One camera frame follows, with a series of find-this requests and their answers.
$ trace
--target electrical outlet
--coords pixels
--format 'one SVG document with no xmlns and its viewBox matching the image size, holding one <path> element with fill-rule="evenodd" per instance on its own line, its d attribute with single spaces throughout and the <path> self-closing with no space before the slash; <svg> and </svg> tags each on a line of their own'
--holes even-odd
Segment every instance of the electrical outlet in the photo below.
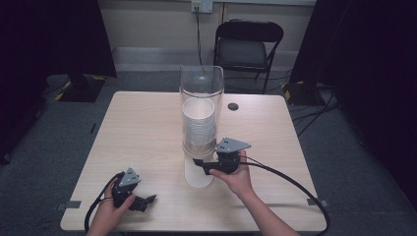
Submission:
<svg viewBox="0 0 417 236">
<path fill-rule="evenodd" d="M 202 12 L 203 13 L 212 13 L 212 1 L 203 1 Z"/>
<path fill-rule="evenodd" d="M 197 9 L 199 9 L 199 12 L 203 11 L 202 1 L 191 1 L 191 12 L 197 12 Z"/>
</svg>

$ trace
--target clear plastic cylinder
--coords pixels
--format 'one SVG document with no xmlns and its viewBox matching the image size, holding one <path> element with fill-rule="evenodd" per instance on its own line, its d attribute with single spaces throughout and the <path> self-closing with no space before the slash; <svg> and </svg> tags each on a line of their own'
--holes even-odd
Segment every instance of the clear plastic cylinder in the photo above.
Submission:
<svg viewBox="0 0 417 236">
<path fill-rule="evenodd" d="M 203 159 L 214 151 L 223 92 L 221 67 L 181 67 L 182 143 L 193 158 Z"/>
</svg>

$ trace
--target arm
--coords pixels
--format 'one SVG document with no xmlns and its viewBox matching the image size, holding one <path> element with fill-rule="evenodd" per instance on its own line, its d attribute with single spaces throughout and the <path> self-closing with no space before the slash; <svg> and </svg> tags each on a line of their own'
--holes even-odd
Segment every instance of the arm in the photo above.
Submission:
<svg viewBox="0 0 417 236">
<path fill-rule="evenodd" d="M 244 150 L 239 151 L 241 156 L 246 156 Z M 269 235 L 299 235 L 294 229 L 279 218 L 255 193 L 252 188 L 249 166 L 239 165 L 232 174 L 211 169 L 210 174 L 224 181 L 229 189 L 242 201 L 249 213 L 254 217 L 261 233 Z"/>
<path fill-rule="evenodd" d="M 135 201 L 135 196 L 132 195 L 120 207 L 114 207 L 113 199 L 111 197 L 111 188 L 116 180 L 117 179 L 115 179 L 105 190 L 105 200 L 98 206 L 87 236 L 104 236 L 110 233 L 117 224 L 119 224 L 123 214 Z"/>
</svg>

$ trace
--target metal bracket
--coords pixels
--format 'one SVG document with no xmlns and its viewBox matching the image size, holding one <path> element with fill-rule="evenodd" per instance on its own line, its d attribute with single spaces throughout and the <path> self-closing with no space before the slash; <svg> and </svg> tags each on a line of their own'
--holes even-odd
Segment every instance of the metal bracket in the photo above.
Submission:
<svg viewBox="0 0 417 236">
<path fill-rule="evenodd" d="M 232 140 L 230 138 L 223 138 L 220 143 L 215 147 L 216 152 L 231 153 L 240 149 L 250 148 L 251 145 L 240 142 L 237 140 Z"/>
<path fill-rule="evenodd" d="M 141 180 L 141 177 L 138 174 L 136 174 L 132 168 L 129 167 L 122 180 L 120 181 L 119 187 L 138 184 L 139 182 L 141 182 Z"/>
<path fill-rule="evenodd" d="M 56 210 L 65 211 L 66 208 L 80 208 L 81 201 L 68 201 L 65 204 L 58 204 Z"/>
<path fill-rule="evenodd" d="M 328 201 L 327 200 L 323 200 L 323 199 L 317 199 L 321 204 L 322 204 L 322 206 L 323 207 L 328 207 L 328 206 L 330 206 L 330 204 L 328 203 Z M 312 200 L 312 199 L 308 199 L 307 200 L 307 203 L 309 204 L 309 206 L 316 206 L 317 204 L 314 202 L 314 200 Z"/>
</svg>

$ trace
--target power cord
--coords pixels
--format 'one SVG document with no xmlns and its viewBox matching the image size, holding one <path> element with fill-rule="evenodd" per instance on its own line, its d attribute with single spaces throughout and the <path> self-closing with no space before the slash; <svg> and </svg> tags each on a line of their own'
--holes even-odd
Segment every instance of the power cord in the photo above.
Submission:
<svg viewBox="0 0 417 236">
<path fill-rule="evenodd" d="M 292 178 L 290 178 L 289 176 L 285 175 L 284 173 L 275 170 L 269 166 L 266 166 L 258 161 L 256 161 L 254 158 L 251 158 L 249 156 L 242 156 L 242 157 L 246 157 L 256 163 L 251 163 L 251 162 L 240 162 L 240 164 L 244 164 L 244 165 L 253 165 L 253 166 L 257 166 L 260 167 L 264 170 L 267 170 L 269 172 L 272 172 L 273 174 L 278 175 L 279 177 L 285 179 L 286 181 L 290 182 L 291 184 L 295 185 L 297 188 L 299 188 L 301 191 L 303 191 L 311 200 L 313 200 L 313 202 L 319 207 L 319 209 L 322 211 L 323 216 L 325 217 L 325 221 L 326 221 L 326 228 L 325 230 L 323 230 L 322 232 L 320 232 L 319 234 L 317 234 L 317 236 L 320 235 L 324 235 L 326 232 L 328 232 L 328 230 L 330 229 L 330 217 L 328 216 L 328 212 L 326 211 L 325 207 L 322 205 L 322 203 L 320 203 L 319 200 L 317 200 L 306 188 L 304 188 L 301 184 L 299 184 L 297 181 L 293 180 Z"/>
<path fill-rule="evenodd" d="M 292 69 L 289 69 L 285 72 L 285 76 L 284 77 L 278 77 L 278 78 L 270 78 L 268 79 L 269 81 L 280 81 L 280 80 L 286 80 L 285 82 L 288 82 L 289 77 L 291 76 L 290 73 L 292 72 Z M 242 79 L 242 80 L 266 80 L 265 78 L 257 78 L 257 77 L 226 77 L 224 78 L 225 80 L 234 80 L 234 79 Z M 277 90 L 279 89 L 283 83 L 280 83 L 278 86 L 274 87 L 274 88 L 269 88 L 266 89 L 266 91 L 272 91 L 272 90 Z M 243 90 L 243 91 L 258 91 L 261 90 L 260 88 L 240 88 L 240 87 L 235 87 L 231 84 L 227 84 L 225 83 L 225 88 L 226 89 L 238 89 L 238 90 Z"/>
<path fill-rule="evenodd" d="M 114 175 L 109 181 L 108 183 L 105 185 L 104 189 L 101 191 L 101 193 L 98 195 L 98 197 L 95 199 L 94 203 L 92 203 L 92 205 L 89 207 L 89 211 L 86 214 L 86 218 L 84 220 L 84 229 L 86 231 L 86 234 L 89 232 L 89 218 L 91 217 L 92 212 L 94 211 L 94 209 L 97 207 L 97 205 L 99 203 L 101 203 L 102 201 L 109 199 L 109 198 L 104 198 L 101 199 L 101 196 L 104 194 L 105 190 L 108 188 L 108 186 L 113 182 L 113 180 L 115 180 L 116 178 L 120 178 L 123 177 L 124 172 L 120 172 L 116 175 Z"/>
<path fill-rule="evenodd" d="M 199 7 L 194 7 L 194 11 L 196 12 L 196 20 L 197 20 L 197 50 L 199 52 L 200 65 L 203 66 L 202 42 L 200 40 L 200 8 Z"/>
<path fill-rule="evenodd" d="M 306 118 L 306 117 L 309 117 L 309 116 L 312 116 L 312 115 L 316 115 L 314 118 L 313 118 L 313 120 L 311 120 L 308 124 L 307 124 L 307 126 L 306 127 L 304 127 L 304 129 L 303 130 L 301 130 L 300 131 L 300 133 L 298 133 L 297 134 L 297 137 L 300 137 L 310 126 L 311 126 L 311 124 L 313 124 L 313 122 L 315 122 L 316 120 L 317 120 L 317 118 L 319 118 L 319 116 L 321 116 L 322 114 L 324 114 L 324 113 L 326 113 L 327 111 L 331 111 L 331 110 L 333 110 L 334 108 L 337 108 L 338 107 L 338 104 L 336 104 L 336 105 L 333 105 L 331 108 L 328 108 L 328 106 L 330 105 L 330 102 L 331 102 L 331 100 L 333 99 L 333 97 L 334 97 L 334 91 L 331 93 L 331 96 L 330 96 L 330 98 L 328 99 L 328 102 L 326 103 L 326 105 L 325 105 L 325 107 L 323 108 L 323 109 L 321 109 L 321 110 L 319 110 L 319 111 L 317 111 L 317 112 L 315 112 L 315 113 L 312 113 L 312 114 L 308 114 L 308 115 L 305 115 L 305 116 L 302 116 L 302 117 L 298 117 L 298 118 L 295 118 L 295 119 L 293 119 L 292 121 L 294 122 L 294 121 L 296 121 L 296 120 L 299 120 L 299 119 L 303 119 L 303 118 Z"/>
</svg>

